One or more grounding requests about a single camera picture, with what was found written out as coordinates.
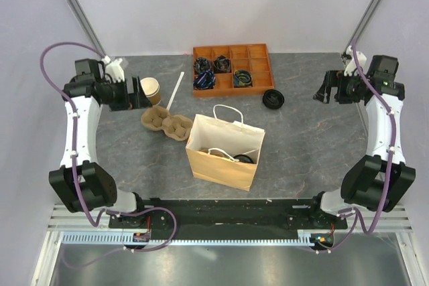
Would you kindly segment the brown paper bag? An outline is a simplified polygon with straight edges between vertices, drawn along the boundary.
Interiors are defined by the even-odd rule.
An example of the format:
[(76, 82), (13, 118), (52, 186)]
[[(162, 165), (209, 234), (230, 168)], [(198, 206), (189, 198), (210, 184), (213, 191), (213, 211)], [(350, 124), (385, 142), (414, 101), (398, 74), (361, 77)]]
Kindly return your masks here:
[[(239, 114), (234, 122), (217, 116), (223, 107)], [(213, 116), (195, 115), (186, 153), (194, 177), (244, 191), (251, 189), (265, 130), (244, 123), (243, 113), (227, 105), (216, 104)]]

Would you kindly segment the black plastic cup lid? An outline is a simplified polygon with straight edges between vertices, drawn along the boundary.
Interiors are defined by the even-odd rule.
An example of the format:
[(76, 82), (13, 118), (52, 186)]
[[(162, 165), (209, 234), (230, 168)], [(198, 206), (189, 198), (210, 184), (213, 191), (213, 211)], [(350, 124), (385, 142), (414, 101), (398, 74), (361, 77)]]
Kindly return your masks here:
[(255, 163), (254, 160), (246, 154), (235, 155), (235, 156), (233, 156), (233, 159), (234, 159), (234, 161), (241, 162), (241, 163), (249, 163), (249, 164)]

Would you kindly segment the pulp cardboard cup carrier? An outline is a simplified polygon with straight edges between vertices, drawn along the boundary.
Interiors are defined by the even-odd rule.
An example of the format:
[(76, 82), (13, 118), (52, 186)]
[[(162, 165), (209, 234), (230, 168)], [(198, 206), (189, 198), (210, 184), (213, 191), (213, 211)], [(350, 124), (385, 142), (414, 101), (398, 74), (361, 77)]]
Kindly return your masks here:
[(207, 148), (207, 147), (203, 147), (200, 152), (209, 154), (209, 155), (214, 155), (217, 157), (221, 157), (224, 159), (233, 159), (228, 153), (226, 153), (225, 151), (223, 151), (222, 149), (219, 148)]

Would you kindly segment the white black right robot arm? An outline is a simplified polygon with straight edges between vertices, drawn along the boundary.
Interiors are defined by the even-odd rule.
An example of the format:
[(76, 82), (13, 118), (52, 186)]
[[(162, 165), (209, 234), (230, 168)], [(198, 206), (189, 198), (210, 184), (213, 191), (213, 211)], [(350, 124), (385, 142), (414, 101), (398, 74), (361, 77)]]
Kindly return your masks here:
[(341, 187), (318, 195), (319, 205), (307, 211), (308, 223), (322, 228), (342, 209), (351, 206), (377, 211), (392, 211), (415, 180), (416, 171), (406, 165), (400, 138), (400, 117), (405, 86), (395, 81), (397, 58), (376, 55), (363, 76), (358, 68), (367, 58), (350, 49), (341, 56), (343, 70), (326, 72), (320, 89), (313, 96), (324, 104), (333, 99), (339, 104), (363, 102), (368, 117), (365, 155), (347, 172)]

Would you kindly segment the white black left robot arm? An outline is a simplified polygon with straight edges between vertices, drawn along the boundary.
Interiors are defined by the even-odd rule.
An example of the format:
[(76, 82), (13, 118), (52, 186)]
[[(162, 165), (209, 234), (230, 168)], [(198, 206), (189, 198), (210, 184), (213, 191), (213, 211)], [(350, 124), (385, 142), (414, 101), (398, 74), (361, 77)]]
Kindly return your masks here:
[(144, 109), (152, 104), (138, 77), (129, 90), (124, 69), (125, 58), (83, 59), (74, 63), (76, 74), (64, 85), (66, 108), (66, 146), (60, 167), (49, 173), (48, 181), (71, 212), (107, 208), (124, 213), (133, 228), (142, 227), (147, 212), (139, 207), (136, 193), (124, 192), (98, 162), (96, 136), (104, 106), (110, 111)]

